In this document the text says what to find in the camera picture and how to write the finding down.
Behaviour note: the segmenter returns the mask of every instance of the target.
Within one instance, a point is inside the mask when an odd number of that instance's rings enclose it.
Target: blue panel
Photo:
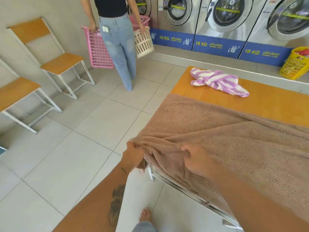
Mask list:
[[[150,28],[150,34],[151,34],[151,39],[152,39],[152,42],[153,44],[158,44],[158,38],[159,38],[159,35],[158,35],[158,29],[157,28]]]
[[[245,43],[240,40],[195,35],[193,51],[238,58]]]
[[[281,67],[293,48],[247,42],[239,59]]]
[[[194,34],[159,29],[159,45],[192,50]]]

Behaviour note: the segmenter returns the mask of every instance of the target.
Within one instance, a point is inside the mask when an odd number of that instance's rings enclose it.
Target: front-loading washing machine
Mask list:
[[[267,0],[202,0],[193,51],[238,58]]]
[[[309,45],[309,0],[268,0],[240,59],[282,66],[293,48]]]
[[[159,45],[192,50],[201,0],[158,0]]]
[[[158,44],[158,0],[135,0],[140,15],[150,17],[148,26],[153,44]]]

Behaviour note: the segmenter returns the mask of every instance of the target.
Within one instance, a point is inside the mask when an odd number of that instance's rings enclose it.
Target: brown blanket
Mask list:
[[[216,187],[184,166],[185,143],[309,222],[309,129],[169,94],[133,139],[145,159],[187,190],[232,215]]]

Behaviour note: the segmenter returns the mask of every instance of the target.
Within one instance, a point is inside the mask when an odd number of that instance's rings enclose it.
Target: tiled floor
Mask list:
[[[141,59],[132,92],[115,69],[93,69],[95,86],[62,94],[34,128],[15,126],[0,142],[0,231],[52,231],[120,161],[126,142],[147,124],[185,68]],[[159,180],[134,170],[128,178],[118,232],[132,231],[141,210],[154,212],[159,231],[236,232],[220,217]]]

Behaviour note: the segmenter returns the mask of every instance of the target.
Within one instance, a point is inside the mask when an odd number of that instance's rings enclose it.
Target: white laundry basket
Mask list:
[[[145,34],[142,34],[139,29],[134,31],[136,58],[141,58],[155,50],[149,29],[150,29],[149,27],[146,27]]]

